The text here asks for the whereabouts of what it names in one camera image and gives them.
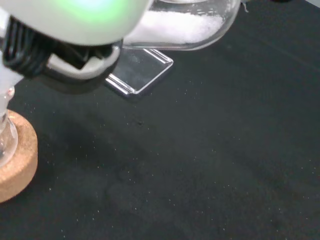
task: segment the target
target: glowing green led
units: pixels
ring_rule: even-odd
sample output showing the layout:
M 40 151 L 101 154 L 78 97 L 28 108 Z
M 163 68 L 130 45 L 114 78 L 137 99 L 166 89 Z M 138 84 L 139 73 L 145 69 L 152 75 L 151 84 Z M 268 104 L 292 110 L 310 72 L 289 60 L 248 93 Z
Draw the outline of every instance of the glowing green led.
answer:
M 54 2 L 55 7 L 63 9 L 72 17 L 83 23 L 92 24 L 118 21 L 130 10 L 127 0 L 55 0 Z

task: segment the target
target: clear acrylic stand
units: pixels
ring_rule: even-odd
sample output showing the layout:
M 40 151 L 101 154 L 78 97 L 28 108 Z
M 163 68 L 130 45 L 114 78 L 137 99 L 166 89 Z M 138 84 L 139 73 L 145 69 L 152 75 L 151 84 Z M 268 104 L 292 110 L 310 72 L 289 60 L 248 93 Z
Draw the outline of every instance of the clear acrylic stand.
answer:
M 155 49 L 123 48 L 119 62 L 106 85 L 125 98 L 135 98 L 162 79 L 174 61 Z

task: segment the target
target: glass flask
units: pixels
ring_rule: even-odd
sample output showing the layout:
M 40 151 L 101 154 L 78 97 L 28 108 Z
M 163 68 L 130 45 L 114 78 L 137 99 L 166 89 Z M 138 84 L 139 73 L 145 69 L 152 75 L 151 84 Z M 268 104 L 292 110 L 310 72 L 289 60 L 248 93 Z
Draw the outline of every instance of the glass flask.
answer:
M 198 50 L 219 40 L 233 24 L 241 0 L 154 0 L 124 38 L 128 49 Z

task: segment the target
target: black surface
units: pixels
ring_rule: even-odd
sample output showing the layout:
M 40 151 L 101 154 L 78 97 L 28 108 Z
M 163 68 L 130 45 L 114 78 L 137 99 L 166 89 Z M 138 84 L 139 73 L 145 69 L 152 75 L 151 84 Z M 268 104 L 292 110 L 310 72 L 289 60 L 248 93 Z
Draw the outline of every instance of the black surface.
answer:
M 0 239 L 320 239 L 320 10 L 248 10 L 137 104 L 19 84 L 39 166 Z

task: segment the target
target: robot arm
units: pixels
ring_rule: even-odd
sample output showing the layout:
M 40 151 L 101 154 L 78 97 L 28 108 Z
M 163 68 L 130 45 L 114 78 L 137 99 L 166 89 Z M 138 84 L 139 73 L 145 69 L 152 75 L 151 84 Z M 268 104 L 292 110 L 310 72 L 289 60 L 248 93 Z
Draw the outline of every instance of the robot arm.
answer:
M 95 89 L 104 81 L 101 75 L 115 68 L 124 36 L 152 2 L 0 0 L 1 73 L 11 73 L 7 85 L 26 77 L 68 94 Z

